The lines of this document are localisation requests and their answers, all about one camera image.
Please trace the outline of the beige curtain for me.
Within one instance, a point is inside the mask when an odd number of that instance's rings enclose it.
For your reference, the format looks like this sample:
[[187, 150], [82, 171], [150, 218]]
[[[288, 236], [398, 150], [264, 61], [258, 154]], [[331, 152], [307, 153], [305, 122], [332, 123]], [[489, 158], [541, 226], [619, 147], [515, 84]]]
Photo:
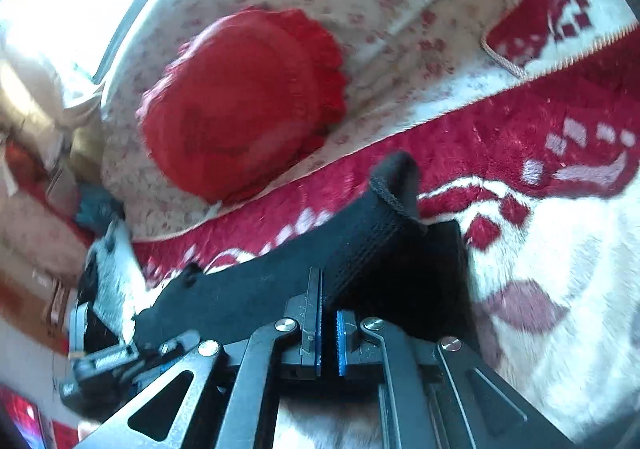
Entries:
[[101, 181], [103, 87], [70, 91], [46, 58], [1, 45], [1, 127], [48, 172], [64, 165], [82, 182]]

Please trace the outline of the teal bag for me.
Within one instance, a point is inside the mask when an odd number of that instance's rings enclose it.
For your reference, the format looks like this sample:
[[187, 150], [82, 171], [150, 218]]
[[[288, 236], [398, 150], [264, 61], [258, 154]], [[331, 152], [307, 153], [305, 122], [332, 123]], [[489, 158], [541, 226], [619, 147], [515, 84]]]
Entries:
[[124, 205], [104, 187], [82, 183], [78, 189], [79, 203], [74, 221], [80, 227], [102, 237], [112, 221], [125, 219]]

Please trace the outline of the grey fleece blanket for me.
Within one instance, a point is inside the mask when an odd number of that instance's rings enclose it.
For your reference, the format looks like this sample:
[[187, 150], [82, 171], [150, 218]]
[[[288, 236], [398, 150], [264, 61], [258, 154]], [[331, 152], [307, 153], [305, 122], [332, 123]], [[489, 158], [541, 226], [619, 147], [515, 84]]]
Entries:
[[119, 342], [134, 338], [136, 318], [145, 309], [146, 282], [127, 224], [114, 218], [106, 234], [90, 247], [82, 274], [92, 311]]

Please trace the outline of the red white plush blanket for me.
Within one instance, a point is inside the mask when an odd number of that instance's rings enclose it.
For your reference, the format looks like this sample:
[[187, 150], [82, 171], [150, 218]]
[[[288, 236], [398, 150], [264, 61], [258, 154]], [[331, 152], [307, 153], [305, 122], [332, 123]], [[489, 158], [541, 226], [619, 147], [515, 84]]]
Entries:
[[638, 21], [625, 0], [521, 0], [485, 45], [522, 69], [510, 90], [134, 250], [154, 284], [263, 261], [405, 150], [421, 217], [461, 228], [485, 360], [564, 434], [612, 447], [639, 410]]

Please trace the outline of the red heart pillow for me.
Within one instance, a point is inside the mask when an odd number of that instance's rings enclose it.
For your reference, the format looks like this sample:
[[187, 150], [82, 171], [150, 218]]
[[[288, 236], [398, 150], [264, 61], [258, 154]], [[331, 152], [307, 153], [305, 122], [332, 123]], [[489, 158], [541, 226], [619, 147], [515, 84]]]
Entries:
[[151, 159], [208, 203], [235, 203], [319, 149], [346, 114], [342, 51], [300, 9], [249, 8], [183, 45], [137, 111]]

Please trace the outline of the black knit pants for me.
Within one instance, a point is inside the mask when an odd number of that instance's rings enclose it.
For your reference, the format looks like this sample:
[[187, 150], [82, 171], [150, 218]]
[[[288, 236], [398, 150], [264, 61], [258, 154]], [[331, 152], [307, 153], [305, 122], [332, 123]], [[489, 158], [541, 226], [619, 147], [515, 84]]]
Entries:
[[452, 335], [478, 348], [459, 225], [424, 225], [418, 165], [405, 152], [382, 161], [364, 194], [326, 224], [220, 273], [179, 276], [136, 318], [134, 340], [158, 345], [195, 330], [221, 344], [281, 318], [285, 303], [323, 276], [323, 310], [376, 316], [417, 339]]

